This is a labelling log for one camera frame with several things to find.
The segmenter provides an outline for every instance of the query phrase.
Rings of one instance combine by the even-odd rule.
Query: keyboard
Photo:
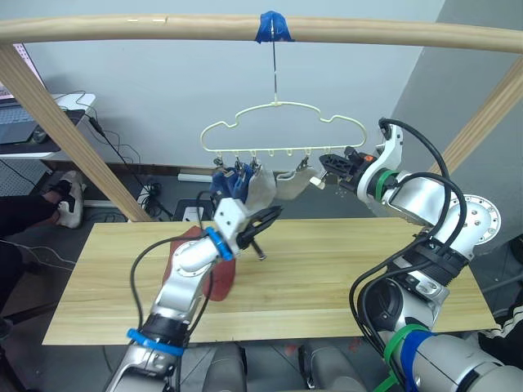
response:
[[[21,106],[14,108],[0,108],[0,125],[12,123],[26,123],[34,121],[27,111]]]

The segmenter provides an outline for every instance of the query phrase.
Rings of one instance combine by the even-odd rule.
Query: computer monitor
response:
[[[36,70],[36,67],[33,64],[33,61],[29,57],[29,54],[25,50],[23,43],[14,43],[13,47],[15,47],[16,51],[20,54],[20,57],[24,59],[25,63],[31,68],[31,70],[34,72],[40,83],[43,84],[42,78],[40,78],[40,75],[38,74],[38,71]],[[15,97],[11,94],[9,90],[6,89],[6,87],[2,84],[0,81],[0,105],[4,103],[11,103],[16,102]]]

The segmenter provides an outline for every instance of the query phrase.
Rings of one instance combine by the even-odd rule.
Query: blue band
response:
[[[220,256],[223,260],[231,261],[235,258],[233,254],[230,252],[227,244],[221,240],[220,234],[214,231],[212,227],[205,228],[205,231],[207,231],[207,234],[209,234],[209,238],[212,240],[214,246],[220,252]]]
[[[134,328],[131,328],[127,331],[127,337],[133,339],[139,345],[143,345],[144,347],[148,347],[153,350],[162,351],[165,354],[174,355],[175,357],[181,357],[183,355],[183,349],[181,347],[176,347],[175,345],[165,345],[164,343],[153,341],[143,336]]]
[[[418,352],[418,347],[429,337],[434,336],[432,332],[413,331],[405,338],[405,343],[401,348],[401,367],[405,374],[405,391],[418,392],[418,387],[414,381],[413,365],[414,358]]]
[[[276,11],[268,11],[260,15],[260,28],[254,40],[258,43],[273,41],[294,41],[288,31],[283,15]]]

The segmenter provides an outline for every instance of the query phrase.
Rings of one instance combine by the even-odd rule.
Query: gray wall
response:
[[[438,21],[523,29],[523,2],[447,0]],[[516,58],[487,51],[424,49],[394,117],[417,127],[443,152]],[[464,193],[488,198],[501,212],[501,232],[479,247],[479,253],[523,232],[522,131],[520,102],[452,175]],[[432,162],[428,152],[406,136],[402,168],[419,172]]]
[[[443,2],[18,0],[1,2],[0,19],[129,12],[259,15],[275,9],[287,16],[434,21]],[[392,113],[421,52],[420,47],[378,45],[276,46],[281,100],[316,105],[324,116],[352,116],[374,131],[377,118]],[[268,43],[90,41],[34,43],[27,48],[52,92],[96,94],[102,126],[119,132],[123,143],[141,153],[143,163],[212,166],[215,155],[202,149],[199,133],[216,121],[231,122],[241,109],[273,99]],[[360,140],[354,126],[323,124],[304,109],[266,109],[242,119],[242,126],[233,131],[209,132],[209,147],[344,145]],[[373,132],[368,151],[377,138]],[[118,161],[110,149],[96,143],[95,147],[107,161]],[[280,153],[264,162],[274,169],[294,168],[302,159],[299,155],[288,158]]]

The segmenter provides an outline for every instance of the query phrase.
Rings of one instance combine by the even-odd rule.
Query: laptop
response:
[[[24,44],[15,43],[13,46],[43,85],[42,78],[25,50]],[[33,135],[37,125],[31,115],[0,82],[0,145],[26,142]]]

